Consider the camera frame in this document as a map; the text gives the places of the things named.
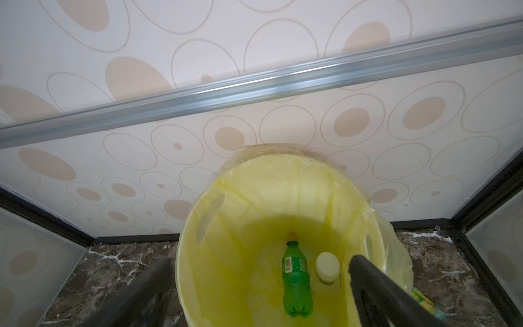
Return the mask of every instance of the marble floor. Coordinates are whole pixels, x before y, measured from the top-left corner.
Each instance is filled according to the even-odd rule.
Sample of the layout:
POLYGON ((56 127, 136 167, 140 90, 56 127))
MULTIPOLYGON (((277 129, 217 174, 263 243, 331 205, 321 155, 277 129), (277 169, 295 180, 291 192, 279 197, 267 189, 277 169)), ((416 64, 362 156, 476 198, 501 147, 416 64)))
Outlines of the marble floor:
MULTIPOLYGON (((398 231, 396 235, 412 257, 414 286, 446 312, 448 326, 505 326, 444 231, 398 231)), ((78 326, 156 258, 168 256, 174 265, 176 246, 177 242, 92 246, 40 326, 78 326)), ((167 315, 173 326, 187 326, 176 292, 167 315)))

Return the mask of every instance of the wallpaper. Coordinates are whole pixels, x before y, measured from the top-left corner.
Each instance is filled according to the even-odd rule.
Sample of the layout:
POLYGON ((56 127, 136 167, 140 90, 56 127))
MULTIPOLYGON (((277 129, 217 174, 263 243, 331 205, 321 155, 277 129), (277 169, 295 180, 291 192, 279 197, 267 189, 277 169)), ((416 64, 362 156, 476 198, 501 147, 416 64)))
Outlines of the wallpaper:
POLYGON ((523 311, 522 235, 523 191, 467 233, 520 311, 523 311))
POLYGON ((0 124, 521 14, 520 0, 5 0, 0 124))
POLYGON ((333 164, 389 221, 450 218, 523 146, 523 57, 0 150, 2 185, 92 236, 177 233, 236 150, 333 164))
POLYGON ((0 209, 0 326, 35 326, 84 251, 0 209))

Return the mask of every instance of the yellow trash can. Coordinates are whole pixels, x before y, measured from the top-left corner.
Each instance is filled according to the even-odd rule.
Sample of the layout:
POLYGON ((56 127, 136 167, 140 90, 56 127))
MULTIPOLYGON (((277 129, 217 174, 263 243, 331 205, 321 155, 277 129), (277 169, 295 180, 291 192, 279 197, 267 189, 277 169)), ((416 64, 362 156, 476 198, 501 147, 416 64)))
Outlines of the yellow trash can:
POLYGON ((355 184, 319 160, 284 152, 254 150, 226 164, 189 213, 176 260, 189 326, 360 326, 348 273, 356 254, 411 291, 407 250, 355 184), (309 264, 314 313, 306 319, 283 309, 281 256, 291 232, 309 264), (325 251, 340 262, 339 292, 316 282, 314 263, 325 251))

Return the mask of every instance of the green plastic bottle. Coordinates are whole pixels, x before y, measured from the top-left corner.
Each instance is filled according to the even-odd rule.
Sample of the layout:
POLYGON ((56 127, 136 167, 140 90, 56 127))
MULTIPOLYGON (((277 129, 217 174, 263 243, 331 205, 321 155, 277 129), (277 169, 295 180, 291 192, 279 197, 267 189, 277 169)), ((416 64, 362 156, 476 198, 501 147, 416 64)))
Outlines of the green plastic bottle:
POLYGON ((287 242, 287 250, 281 258, 283 275, 283 307, 285 313, 295 318, 307 318, 312 314, 312 296, 307 259, 297 241, 287 242))

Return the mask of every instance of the metal rail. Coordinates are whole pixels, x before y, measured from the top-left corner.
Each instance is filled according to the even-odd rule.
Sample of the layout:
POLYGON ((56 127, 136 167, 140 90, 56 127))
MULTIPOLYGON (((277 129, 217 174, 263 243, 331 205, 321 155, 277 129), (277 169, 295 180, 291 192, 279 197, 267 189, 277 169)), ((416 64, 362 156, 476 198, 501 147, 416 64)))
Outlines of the metal rail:
POLYGON ((0 149, 523 53, 523 18, 0 129, 0 149))

